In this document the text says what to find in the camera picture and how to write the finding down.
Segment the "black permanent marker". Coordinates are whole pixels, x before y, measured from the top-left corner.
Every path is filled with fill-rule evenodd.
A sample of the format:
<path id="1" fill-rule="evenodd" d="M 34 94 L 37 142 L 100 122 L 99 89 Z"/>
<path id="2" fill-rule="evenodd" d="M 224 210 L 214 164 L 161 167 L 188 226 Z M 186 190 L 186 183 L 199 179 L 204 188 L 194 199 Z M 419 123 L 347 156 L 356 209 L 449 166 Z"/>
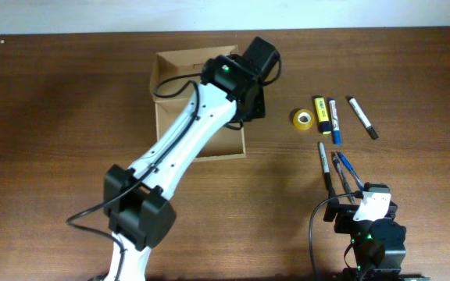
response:
<path id="1" fill-rule="evenodd" d="M 327 188 L 329 197 L 333 197 L 336 195 L 336 193 L 335 193 L 333 185 L 332 185 L 329 164 L 327 161 L 327 155 L 326 155 L 325 148 L 324 148 L 324 145 L 322 142 L 318 143 L 318 148 L 319 148 L 320 160 L 321 160 L 322 169 L 323 169 L 324 183 Z"/>

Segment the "grey black pen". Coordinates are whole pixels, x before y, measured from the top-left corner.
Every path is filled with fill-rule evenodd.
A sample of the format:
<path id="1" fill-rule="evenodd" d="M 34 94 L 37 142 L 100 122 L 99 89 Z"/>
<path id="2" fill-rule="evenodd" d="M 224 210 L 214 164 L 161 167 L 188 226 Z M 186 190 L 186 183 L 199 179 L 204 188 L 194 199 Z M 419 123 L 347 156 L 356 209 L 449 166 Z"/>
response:
<path id="1" fill-rule="evenodd" d="M 334 168 L 335 168 L 336 171 L 337 171 L 337 174 L 338 174 L 338 176 L 339 176 L 339 179 L 340 179 L 340 181 L 341 181 L 341 184 L 342 184 L 342 186 L 343 186 L 344 191 L 345 191 L 346 193 L 351 193 L 352 190 L 351 190 L 351 188 L 350 188 L 350 186 L 349 186 L 349 184 L 348 184 L 348 181 L 346 180 L 346 177 L 345 177 L 345 175 L 344 175 L 343 168 L 341 167 L 341 162 L 340 162 L 340 160 L 339 160 L 339 158 L 337 157 L 337 154 L 336 154 L 335 152 L 332 152 L 332 153 L 331 153 L 331 159 L 332 159 Z"/>

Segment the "yellow highlighter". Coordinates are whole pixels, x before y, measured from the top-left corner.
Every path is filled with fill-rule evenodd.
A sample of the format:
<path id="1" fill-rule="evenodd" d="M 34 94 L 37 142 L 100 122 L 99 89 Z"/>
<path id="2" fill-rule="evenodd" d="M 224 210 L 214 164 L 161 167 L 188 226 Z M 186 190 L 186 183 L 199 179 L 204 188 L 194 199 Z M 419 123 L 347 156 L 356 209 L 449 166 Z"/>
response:
<path id="1" fill-rule="evenodd" d="M 322 134 L 329 134 L 331 132 L 331 124 L 325 100 L 323 97 L 315 97 L 313 100 L 319 120 L 320 132 Z"/>

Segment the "yellow tape roll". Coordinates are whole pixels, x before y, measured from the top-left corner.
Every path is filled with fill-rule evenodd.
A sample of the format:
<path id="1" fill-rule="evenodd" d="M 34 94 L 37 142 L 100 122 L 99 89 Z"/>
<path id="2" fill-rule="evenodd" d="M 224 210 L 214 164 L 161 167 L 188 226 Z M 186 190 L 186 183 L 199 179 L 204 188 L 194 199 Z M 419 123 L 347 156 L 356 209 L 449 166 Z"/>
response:
<path id="1" fill-rule="evenodd" d="M 309 130 L 315 121 L 315 117 L 308 109 L 299 109 L 292 120 L 293 126 L 297 130 Z"/>

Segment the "blue cap whiteboard marker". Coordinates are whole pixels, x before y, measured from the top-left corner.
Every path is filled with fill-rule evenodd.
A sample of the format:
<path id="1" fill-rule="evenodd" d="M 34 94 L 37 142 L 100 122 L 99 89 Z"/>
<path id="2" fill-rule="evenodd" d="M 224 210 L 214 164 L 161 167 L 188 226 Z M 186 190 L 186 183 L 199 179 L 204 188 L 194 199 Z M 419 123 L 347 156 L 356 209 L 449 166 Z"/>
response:
<path id="1" fill-rule="evenodd" d="M 341 145 L 341 131 L 340 124 L 338 118 L 338 111 L 336 108 L 336 101 L 334 99 L 330 99 L 328 101 L 328 105 L 330 108 L 330 120 L 333 130 L 333 141 L 336 145 Z"/>

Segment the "brown cardboard box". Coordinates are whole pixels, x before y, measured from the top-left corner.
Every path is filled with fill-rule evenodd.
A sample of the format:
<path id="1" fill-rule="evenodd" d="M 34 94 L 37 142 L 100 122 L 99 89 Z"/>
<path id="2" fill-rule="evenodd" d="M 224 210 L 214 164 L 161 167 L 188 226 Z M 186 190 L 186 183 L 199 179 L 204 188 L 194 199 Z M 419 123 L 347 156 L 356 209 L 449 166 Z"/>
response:
<path id="1" fill-rule="evenodd" d="M 178 76 L 179 79 L 162 85 L 157 92 L 161 98 L 153 96 L 155 103 L 155 128 L 156 135 L 161 138 L 163 134 L 176 121 L 189 102 L 194 88 L 190 85 L 175 98 L 168 98 L 180 90 L 188 80 L 199 82 L 194 77 L 200 73 L 208 59 L 218 55 L 232 55 L 238 53 L 238 46 L 228 45 L 211 48 L 188 49 L 179 51 L 158 52 L 155 54 L 155 62 L 150 76 L 149 92 L 166 79 Z M 213 160 L 225 160 L 245 157 L 245 137 L 243 130 L 230 130 L 220 128 L 206 143 L 195 159 L 197 162 Z"/>

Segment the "black cap whiteboard marker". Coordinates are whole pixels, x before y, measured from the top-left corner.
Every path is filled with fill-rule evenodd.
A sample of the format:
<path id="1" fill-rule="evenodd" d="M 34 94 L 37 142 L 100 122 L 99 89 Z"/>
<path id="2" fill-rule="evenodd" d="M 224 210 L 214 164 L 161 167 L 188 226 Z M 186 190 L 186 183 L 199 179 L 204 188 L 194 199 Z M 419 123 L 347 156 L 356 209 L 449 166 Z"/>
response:
<path id="1" fill-rule="evenodd" d="M 356 99 L 354 97 L 348 97 L 348 103 L 350 104 L 353 111 L 359 118 L 359 121 L 362 123 L 362 125 L 366 129 L 366 132 L 369 134 L 370 138 L 372 140 L 377 140 L 379 138 L 379 136 L 378 136 L 376 130 L 373 128 L 373 125 L 367 118 L 366 114 L 364 113 L 364 111 L 362 110 L 362 108 L 360 107 L 360 105 L 356 101 Z"/>

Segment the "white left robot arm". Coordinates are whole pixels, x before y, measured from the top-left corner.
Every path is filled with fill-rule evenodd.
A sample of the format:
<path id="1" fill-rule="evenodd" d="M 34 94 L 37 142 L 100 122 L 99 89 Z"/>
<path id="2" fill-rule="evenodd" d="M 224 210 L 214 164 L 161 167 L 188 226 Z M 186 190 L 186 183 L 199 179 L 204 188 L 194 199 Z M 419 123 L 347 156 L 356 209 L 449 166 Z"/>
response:
<path id="1" fill-rule="evenodd" d="M 113 165 L 104 177 L 103 208 L 114 247 L 104 280 L 143 280 L 148 257 L 177 214 L 170 204 L 177 184 L 221 128 L 240 130 L 265 115 L 263 89 L 281 66 L 280 53 L 255 37 L 241 54 L 206 61 L 181 114 L 161 138 L 128 168 Z"/>

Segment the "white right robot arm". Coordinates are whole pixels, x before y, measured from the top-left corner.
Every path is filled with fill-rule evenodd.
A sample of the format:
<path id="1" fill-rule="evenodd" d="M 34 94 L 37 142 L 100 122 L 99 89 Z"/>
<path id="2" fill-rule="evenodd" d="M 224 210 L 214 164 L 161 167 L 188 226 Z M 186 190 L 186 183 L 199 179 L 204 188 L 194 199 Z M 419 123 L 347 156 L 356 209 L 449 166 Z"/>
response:
<path id="1" fill-rule="evenodd" d="M 345 250 L 355 255 L 356 266 L 347 265 L 343 280 L 398 280 L 405 258 L 406 228 L 395 221 L 398 206 L 391 200 L 388 186 L 366 183 L 351 193 L 358 205 L 341 204 L 330 197 L 323 217 L 334 223 L 334 232 L 348 234 L 351 242 Z"/>

